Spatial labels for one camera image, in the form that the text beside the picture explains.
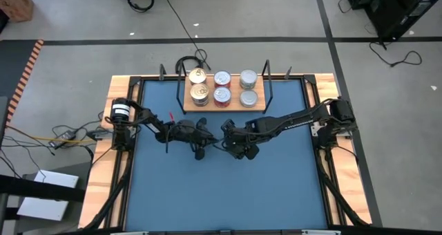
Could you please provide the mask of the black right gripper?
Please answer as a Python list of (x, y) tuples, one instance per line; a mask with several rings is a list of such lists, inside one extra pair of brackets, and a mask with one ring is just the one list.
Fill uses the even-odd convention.
[(253, 160), (259, 148), (249, 141), (249, 135), (245, 128), (237, 128), (232, 120), (226, 120), (221, 126), (224, 137), (221, 139), (222, 148), (235, 159)]

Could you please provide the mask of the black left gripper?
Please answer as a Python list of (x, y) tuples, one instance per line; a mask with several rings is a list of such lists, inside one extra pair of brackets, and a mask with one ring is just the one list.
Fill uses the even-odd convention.
[(207, 136), (206, 124), (207, 120), (205, 117), (200, 118), (196, 124), (190, 120), (181, 120), (177, 124), (178, 136), (183, 138), (184, 142), (190, 144), (196, 160), (202, 160), (204, 158), (205, 146), (213, 146), (218, 143), (218, 139), (214, 135)]

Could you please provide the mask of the blue table mat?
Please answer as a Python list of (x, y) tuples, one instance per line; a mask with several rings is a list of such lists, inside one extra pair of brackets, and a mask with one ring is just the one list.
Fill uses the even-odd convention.
[(139, 232), (324, 229), (323, 197), (308, 126), (260, 145), (253, 160), (137, 136), (125, 228)]

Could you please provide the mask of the wooden table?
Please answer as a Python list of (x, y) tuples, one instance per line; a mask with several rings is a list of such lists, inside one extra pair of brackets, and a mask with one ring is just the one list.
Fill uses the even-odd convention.
[[(108, 115), (111, 111), (111, 100), (117, 97), (126, 97), (129, 90), (129, 83), (132, 77), (146, 76), (148, 79), (159, 79), (159, 75), (114, 75), (111, 78), (106, 104), (104, 107), (104, 114)], [(320, 101), (328, 98), (338, 97), (338, 87), (335, 82), (334, 74), (332, 73), (316, 73), (316, 74), (290, 74), (289, 76), (302, 76), (304, 79), (301, 83), (306, 83), (307, 94), (309, 96), (309, 104), (314, 104), (313, 94), (317, 93), (317, 99)], [(339, 187), (340, 193), (349, 203), (350, 207), (358, 214), (358, 216), (365, 222), (375, 223), (374, 212), (370, 212), (367, 198), (368, 187), (363, 186), (363, 179), (361, 178), (360, 167), (363, 162), (363, 150), (356, 148), (356, 142), (360, 139), (356, 137), (356, 132), (353, 133), (352, 138), (337, 137), (339, 147), (331, 149), (330, 152), (320, 150), (322, 164), (327, 175), (332, 178), (332, 171), (334, 172), (334, 182), (336, 187)], [(105, 138), (97, 142), (95, 148), (94, 161), (100, 156), (104, 155), (107, 149), (111, 146), (110, 138)], [(358, 160), (352, 156), (348, 151), (341, 149), (348, 149), (352, 153), (359, 153)], [(124, 152), (122, 157), (117, 157), (117, 152), (109, 150), (107, 154), (102, 157), (95, 166), (90, 170), (88, 178), (86, 195), (81, 209), (78, 228), (83, 228), (89, 224), (93, 217), (98, 213), (99, 209), (105, 203), (111, 190), (113, 170), (117, 170), (117, 179), (121, 178), (124, 168), (120, 167), (126, 165), (127, 153)], [(344, 219), (339, 218), (343, 212), (338, 205), (337, 200), (332, 196), (330, 190), (327, 190), (327, 201), (331, 208), (331, 219), (333, 225), (353, 225), (347, 215), (344, 214)], [(122, 215), (118, 214), (122, 210), (122, 194), (120, 194), (116, 203), (114, 204), (110, 213), (110, 226), (117, 226), (117, 219)]]

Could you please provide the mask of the black power adapter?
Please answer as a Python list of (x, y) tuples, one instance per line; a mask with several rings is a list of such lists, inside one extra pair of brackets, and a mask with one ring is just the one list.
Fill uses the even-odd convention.
[(54, 139), (48, 142), (48, 146), (53, 149), (59, 149), (67, 145), (69, 141), (76, 138), (76, 132), (72, 130), (64, 131), (61, 135), (56, 135)]

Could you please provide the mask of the white flat box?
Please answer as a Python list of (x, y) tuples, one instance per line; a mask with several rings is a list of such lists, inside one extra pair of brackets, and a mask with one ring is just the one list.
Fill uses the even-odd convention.
[(67, 206), (68, 201), (65, 200), (25, 197), (17, 213), (20, 216), (61, 221)]
[(53, 171), (40, 170), (34, 178), (35, 182), (48, 183), (63, 187), (75, 188), (79, 177)]

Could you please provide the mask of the black support bar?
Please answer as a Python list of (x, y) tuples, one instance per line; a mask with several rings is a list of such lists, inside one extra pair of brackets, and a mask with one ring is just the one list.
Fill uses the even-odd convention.
[(83, 189), (0, 175), (0, 194), (82, 203), (85, 193)]

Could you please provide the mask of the black computer tower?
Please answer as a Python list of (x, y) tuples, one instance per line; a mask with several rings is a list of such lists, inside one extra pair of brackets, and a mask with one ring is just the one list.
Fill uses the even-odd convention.
[(402, 37), (438, 0), (348, 0), (363, 9), (383, 41)]

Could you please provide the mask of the cardboard box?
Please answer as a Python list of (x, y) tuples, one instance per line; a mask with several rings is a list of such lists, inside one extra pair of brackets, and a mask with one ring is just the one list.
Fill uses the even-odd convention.
[(30, 21), (33, 9), (34, 2), (32, 0), (0, 0), (0, 10), (15, 23)]

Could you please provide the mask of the black aluminium table frame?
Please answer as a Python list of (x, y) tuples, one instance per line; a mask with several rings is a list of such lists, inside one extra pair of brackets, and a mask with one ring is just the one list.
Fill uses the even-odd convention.
[[(216, 125), (216, 127), (212, 127), (213, 129), (210, 129), (215, 134), (220, 135), (220, 125), (221, 121), (226, 120), (227, 118), (232, 118), (233, 121), (236, 124), (244, 124), (244, 122), (247, 120), (250, 120), (252, 118), (257, 118), (258, 116), (262, 116), (262, 112), (227, 112), (227, 113), (187, 113), (184, 115), (181, 111), (181, 108), (179, 107), (179, 104), (175, 98), (176, 96), (176, 88), (177, 88), (177, 75), (169, 75), (165, 76), (164, 81), (159, 81), (157, 79), (150, 79), (148, 80), (147, 86), (141, 86), (141, 90), (147, 90), (147, 95), (142, 96), (142, 104), (154, 104), (153, 110), (155, 113), (159, 113), (158, 115), (160, 118), (166, 118), (169, 120), (169, 111), (172, 112), (172, 114), (175, 117), (175, 120), (181, 120), (181, 119), (190, 119), (190, 118), (196, 118), (197, 114), (209, 114), (209, 125)], [(274, 116), (276, 114), (287, 114), (289, 111), (300, 111), (301, 107), (306, 107), (307, 104), (305, 104), (304, 97), (302, 97), (301, 93), (303, 90), (301, 89), (301, 81), (297, 79), (291, 79), (291, 81), (285, 81), (281, 80), (276, 82), (273, 82), (273, 100), (270, 104), (269, 110), (267, 113), (270, 113)], [(131, 188), (131, 181), (129, 182), (128, 191), (125, 196), (129, 197), (129, 191)], [(123, 204), (123, 195), (124, 190), (122, 190), (122, 204)], [(325, 211), (325, 218), (326, 218), (326, 205), (328, 201), (327, 198), (323, 199), (323, 207)], [(123, 208), (121, 211), (118, 212), (118, 214), (122, 215), (122, 217), (125, 215), (126, 218), (126, 211), (128, 206), (128, 200), (126, 201), (126, 207)], [(123, 227), (125, 228), (126, 219), (123, 222)]]

